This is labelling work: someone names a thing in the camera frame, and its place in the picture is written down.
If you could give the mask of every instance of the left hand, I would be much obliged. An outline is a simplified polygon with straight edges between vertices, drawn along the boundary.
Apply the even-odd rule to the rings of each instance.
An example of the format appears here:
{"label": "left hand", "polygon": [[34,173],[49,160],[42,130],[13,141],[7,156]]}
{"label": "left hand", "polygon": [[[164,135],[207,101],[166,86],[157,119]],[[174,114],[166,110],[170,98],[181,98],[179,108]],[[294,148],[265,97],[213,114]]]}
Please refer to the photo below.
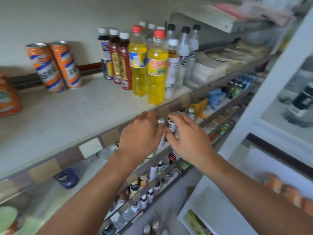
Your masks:
{"label": "left hand", "polygon": [[143,161],[159,145],[164,133],[164,125],[155,123],[158,113],[155,110],[143,112],[122,130],[118,152],[132,158],[137,164]]}

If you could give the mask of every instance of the tiled floor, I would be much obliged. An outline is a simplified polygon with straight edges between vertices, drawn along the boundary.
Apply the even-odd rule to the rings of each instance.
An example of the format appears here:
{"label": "tiled floor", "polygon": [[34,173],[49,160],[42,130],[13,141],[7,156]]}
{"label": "tiled floor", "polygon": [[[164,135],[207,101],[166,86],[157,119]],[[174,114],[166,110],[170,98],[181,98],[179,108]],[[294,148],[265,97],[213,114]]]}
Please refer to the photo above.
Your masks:
{"label": "tiled floor", "polygon": [[143,216],[141,216],[123,235],[142,234],[143,226],[154,220],[162,223],[162,229],[170,231],[171,235],[189,235],[185,227],[176,217],[187,201],[186,188],[194,187],[201,179],[201,172],[192,168],[179,179]]}

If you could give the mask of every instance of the striped can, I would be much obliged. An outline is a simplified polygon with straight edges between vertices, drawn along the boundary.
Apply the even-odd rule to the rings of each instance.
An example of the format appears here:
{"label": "striped can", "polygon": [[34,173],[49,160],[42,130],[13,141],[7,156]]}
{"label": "striped can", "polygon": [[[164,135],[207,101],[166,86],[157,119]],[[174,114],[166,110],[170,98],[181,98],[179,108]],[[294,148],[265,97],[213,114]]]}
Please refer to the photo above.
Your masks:
{"label": "striped can", "polygon": [[37,70],[40,80],[49,92],[56,93],[66,89],[51,50],[46,44],[28,44],[26,45],[26,51]]}
{"label": "striped can", "polygon": [[72,89],[80,87],[80,72],[74,63],[69,44],[66,41],[53,42],[51,44],[51,49],[67,86]]}

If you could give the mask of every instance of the hand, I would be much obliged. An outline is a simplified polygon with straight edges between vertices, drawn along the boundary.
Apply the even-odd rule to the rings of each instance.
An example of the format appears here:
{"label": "hand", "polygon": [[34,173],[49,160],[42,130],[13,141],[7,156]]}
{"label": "hand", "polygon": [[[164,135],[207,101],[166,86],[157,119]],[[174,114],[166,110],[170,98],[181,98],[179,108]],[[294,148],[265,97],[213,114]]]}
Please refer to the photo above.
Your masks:
{"label": "hand", "polygon": [[169,114],[176,123],[179,139],[176,139],[169,128],[165,128],[166,139],[173,150],[184,160],[190,162],[202,172],[208,167],[214,168],[223,158],[212,148],[206,132],[187,115]]}
{"label": "hand", "polygon": [[131,157],[137,164],[143,161],[159,145],[164,134],[163,124],[154,125],[158,118],[155,110],[143,112],[122,130],[119,153]]}

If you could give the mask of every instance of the orange can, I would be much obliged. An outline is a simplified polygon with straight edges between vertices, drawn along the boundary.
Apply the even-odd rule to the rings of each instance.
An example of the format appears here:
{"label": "orange can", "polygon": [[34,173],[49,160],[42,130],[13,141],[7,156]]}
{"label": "orange can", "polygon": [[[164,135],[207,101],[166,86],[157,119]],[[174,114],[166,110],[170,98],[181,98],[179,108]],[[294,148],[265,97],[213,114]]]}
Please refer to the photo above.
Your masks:
{"label": "orange can", "polygon": [[301,208],[302,197],[301,197],[300,192],[295,187],[290,186],[290,185],[283,185],[281,187],[281,194],[289,202]]}
{"label": "orange can", "polygon": [[23,109],[21,99],[9,80],[0,73],[0,116],[13,115]]}
{"label": "orange can", "polygon": [[313,217],[313,200],[302,199],[302,209]]}
{"label": "orange can", "polygon": [[72,89],[81,87],[80,72],[74,62],[69,44],[66,41],[56,41],[51,44],[51,49],[67,86]]}
{"label": "orange can", "polygon": [[263,185],[279,194],[282,182],[276,175],[266,174],[263,179]]}
{"label": "orange can", "polygon": [[28,44],[26,51],[40,80],[49,92],[56,93],[66,89],[51,50],[45,43]]}

